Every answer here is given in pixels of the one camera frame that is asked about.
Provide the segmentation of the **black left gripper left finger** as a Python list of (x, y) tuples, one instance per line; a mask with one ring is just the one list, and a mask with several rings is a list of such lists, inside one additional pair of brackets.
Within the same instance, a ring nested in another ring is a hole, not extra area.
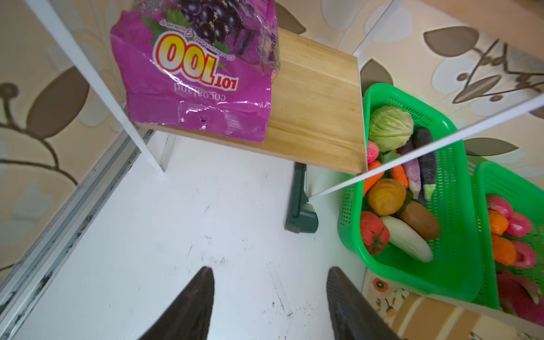
[(213, 270), (202, 267), (141, 339), (207, 339), (215, 294)]

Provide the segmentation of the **purple lot 100 candy bag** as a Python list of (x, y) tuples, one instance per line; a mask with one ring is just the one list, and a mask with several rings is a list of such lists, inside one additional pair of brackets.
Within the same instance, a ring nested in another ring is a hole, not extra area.
[(264, 141), (280, 69), (273, 1), (142, 1), (110, 38), (130, 120)]

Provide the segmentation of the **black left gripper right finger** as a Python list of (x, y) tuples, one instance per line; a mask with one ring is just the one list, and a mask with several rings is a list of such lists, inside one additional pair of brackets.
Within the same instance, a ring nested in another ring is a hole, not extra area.
[(335, 339), (398, 339), (337, 266), (327, 274), (327, 301)]

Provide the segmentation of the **cream floral tote bag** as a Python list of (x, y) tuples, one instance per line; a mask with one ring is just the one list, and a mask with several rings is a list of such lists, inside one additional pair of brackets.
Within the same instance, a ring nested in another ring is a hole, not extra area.
[(543, 327), (488, 307), (426, 296), (366, 269), (362, 295), (401, 339), (542, 339)]

